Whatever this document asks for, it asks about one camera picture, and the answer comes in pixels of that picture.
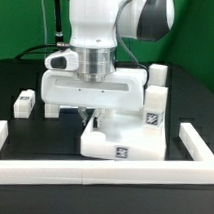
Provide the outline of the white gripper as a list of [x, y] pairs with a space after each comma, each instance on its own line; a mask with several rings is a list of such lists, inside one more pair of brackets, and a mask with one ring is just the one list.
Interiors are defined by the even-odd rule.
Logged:
[[103, 82], [80, 80], [75, 72], [48, 70], [42, 77], [41, 99], [46, 104], [79, 107], [83, 124], [88, 123], [93, 113], [86, 107], [92, 107], [96, 109], [93, 126], [99, 128], [104, 109], [139, 111], [142, 108], [146, 80], [144, 69], [118, 68]]

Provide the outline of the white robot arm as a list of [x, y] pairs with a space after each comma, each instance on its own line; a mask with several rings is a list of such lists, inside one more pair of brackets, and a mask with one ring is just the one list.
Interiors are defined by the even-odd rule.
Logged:
[[57, 118], [62, 105], [76, 107], [83, 119], [88, 107], [99, 118], [107, 110], [140, 110], [148, 71], [137, 58], [119, 67], [116, 47], [124, 45], [124, 38], [156, 42], [166, 36], [174, 21], [174, 1], [70, 0], [69, 18], [69, 47], [44, 62], [45, 116]]

